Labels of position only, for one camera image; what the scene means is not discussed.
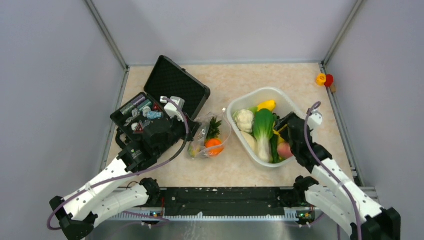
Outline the toy pineapple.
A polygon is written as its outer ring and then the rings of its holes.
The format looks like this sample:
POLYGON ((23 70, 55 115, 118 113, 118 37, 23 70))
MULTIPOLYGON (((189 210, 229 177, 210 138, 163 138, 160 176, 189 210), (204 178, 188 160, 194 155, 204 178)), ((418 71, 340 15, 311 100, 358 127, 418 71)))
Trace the toy pineapple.
POLYGON ((222 125, 222 121, 218 120, 217 117, 212 117, 209 122, 209 130, 206 135, 206 140, 217 139, 221 134, 220 127, 222 125))

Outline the yellow-green toy mango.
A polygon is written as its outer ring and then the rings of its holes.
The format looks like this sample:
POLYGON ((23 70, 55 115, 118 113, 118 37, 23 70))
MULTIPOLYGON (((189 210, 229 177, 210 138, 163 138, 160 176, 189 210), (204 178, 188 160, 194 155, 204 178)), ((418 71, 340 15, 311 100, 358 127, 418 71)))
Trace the yellow-green toy mango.
POLYGON ((188 146, 187 151, 188 151, 188 155, 192 158, 196 158, 197 155, 199 154, 199 148, 192 144, 188 146))

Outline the white oval plastic basket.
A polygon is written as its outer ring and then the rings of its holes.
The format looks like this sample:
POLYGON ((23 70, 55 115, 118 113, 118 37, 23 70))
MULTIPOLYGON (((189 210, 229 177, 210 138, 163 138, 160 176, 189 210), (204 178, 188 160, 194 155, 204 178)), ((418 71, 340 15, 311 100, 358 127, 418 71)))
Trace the white oval plastic basket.
POLYGON ((227 109, 227 118, 248 155, 267 168, 279 168, 295 160, 294 156, 278 156, 279 143, 289 141, 287 134, 277 127, 278 121, 284 117, 305 116, 275 87, 262 87, 238 97, 227 109))

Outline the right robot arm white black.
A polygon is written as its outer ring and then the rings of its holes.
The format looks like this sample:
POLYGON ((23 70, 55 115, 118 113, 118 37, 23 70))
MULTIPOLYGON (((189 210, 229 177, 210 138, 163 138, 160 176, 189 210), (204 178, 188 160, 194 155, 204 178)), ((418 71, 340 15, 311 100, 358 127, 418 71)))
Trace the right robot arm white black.
POLYGON ((400 214, 392 207, 384 208, 358 187, 332 155, 313 141, 304 119, 291 112, 276 120, 274 132, 288 142, 296 161, 311 173, 295 180, 293 200, 297 205, 317 207, 351 240, 401 238, 400 214))

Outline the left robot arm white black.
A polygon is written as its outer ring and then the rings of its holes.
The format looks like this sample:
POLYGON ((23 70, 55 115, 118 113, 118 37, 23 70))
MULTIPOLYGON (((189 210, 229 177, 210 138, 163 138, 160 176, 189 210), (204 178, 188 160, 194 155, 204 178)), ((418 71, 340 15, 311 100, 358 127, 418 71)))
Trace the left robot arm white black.
POLYGON ((158 118, 147 125, 141 141, 129 143, 123 151, 97 176, 67 196, 56 196, 49 202, 52 215, 47 227, 53 230, 51 220, 56 217, 68 240, 82 240, 109 218, 130 208, 147 205, 154 207, 160 202, 161 190, 156 180, 144 178, 119 193, 114 191, 125 182, 143 173, 158 169, 158 159, 179 140, 180 149, 169 159, 174 160, 184 149, 200 123, 184 117, 179 121, 158 118))

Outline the orange toy tangerine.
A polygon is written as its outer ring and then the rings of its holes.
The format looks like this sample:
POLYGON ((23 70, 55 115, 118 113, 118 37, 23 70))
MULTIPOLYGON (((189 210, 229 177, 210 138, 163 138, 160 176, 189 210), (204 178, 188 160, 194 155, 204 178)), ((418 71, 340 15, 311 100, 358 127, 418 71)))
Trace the orange toy tangerine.
POLYGON ((209 157, 215 157, 224 150, 222 141, 219 138, 211 138, 205 142, 205 147, 209 157))

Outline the clear pink-dotted zip bag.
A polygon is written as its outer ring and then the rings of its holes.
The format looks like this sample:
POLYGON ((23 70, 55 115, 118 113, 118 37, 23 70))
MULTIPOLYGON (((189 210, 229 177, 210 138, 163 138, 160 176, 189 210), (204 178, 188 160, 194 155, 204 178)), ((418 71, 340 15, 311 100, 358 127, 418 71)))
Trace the clear pink-dotted zip bag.
POLYGON ((196 130, 193 140, 188 145, 188 155, 192 159, 214 158, 220 155, 232 133, 232 126, 227 118, 227 109, 221 112, 210 112, 197 117, 200 127, 196 130))

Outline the pink toy peach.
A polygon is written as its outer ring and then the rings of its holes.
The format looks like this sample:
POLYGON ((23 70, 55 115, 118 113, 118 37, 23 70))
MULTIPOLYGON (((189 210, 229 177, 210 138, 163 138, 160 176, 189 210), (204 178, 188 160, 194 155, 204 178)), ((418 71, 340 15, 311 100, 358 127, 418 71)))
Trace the pink toy peach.
POLYGON ((277 153, 281 158, 288 159, 293 156, 291 147, 287 142, 282 142, 277 147, 277 153))

